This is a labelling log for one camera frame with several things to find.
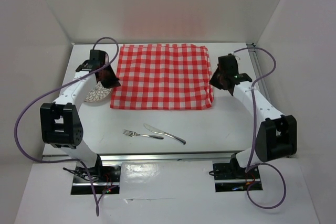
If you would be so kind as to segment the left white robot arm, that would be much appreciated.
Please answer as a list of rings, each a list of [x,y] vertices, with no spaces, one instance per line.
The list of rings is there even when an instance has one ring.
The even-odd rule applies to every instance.
[[[44,143],[62,150],[70,158],[84,162],[85,176],[96,182],[103,177],[102,161],[83,140],[78,111],[97,83],[112,89],[119,87],[120,82],[108,63],[108,54],[96,49],[91,49],[89,59],[76,69],[73,81],[52,103],[40,107],[42,138]]]

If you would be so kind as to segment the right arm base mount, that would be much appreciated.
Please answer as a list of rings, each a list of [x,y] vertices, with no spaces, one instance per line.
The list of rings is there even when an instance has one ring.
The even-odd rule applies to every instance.
[[[263,190],[258,168],[245,173],[244,168],[234,170],[229,163],[214,163],[213,169],[208,172],[214,178],[215,191],[234,192],[250,190]]]

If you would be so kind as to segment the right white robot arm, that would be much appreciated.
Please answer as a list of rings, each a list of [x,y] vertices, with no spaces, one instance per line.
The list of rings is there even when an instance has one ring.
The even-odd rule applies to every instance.
[[[242,179],[247,168],[259,163],[294,155],[297,152],[297,120],[277,110],[255,87],[246,73],[239,73],[233,54],[218,58],[217,68],[209,82],[228,91],[254,118],[251,148],[233,154],[226,168],[215,169],[214,176]]]

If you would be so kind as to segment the red white checkered cloth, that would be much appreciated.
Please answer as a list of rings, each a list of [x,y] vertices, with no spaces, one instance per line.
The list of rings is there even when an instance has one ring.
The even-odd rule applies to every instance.
[[[211,62],[206,46],[123,45],[110,107],[119,110],[205,110],[212,107]]]

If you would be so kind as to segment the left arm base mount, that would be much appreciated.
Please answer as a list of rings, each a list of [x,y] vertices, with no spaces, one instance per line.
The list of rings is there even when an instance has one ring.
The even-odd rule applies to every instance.
[[[71,194],[72,195],[92,195],[91,183],[83,167],[76,166],[74,169],[63,168],[64,171],[73,175]],[[102,166],[101,174],[90,171],[93,186],[96,194],[119,194],[121,166]]]

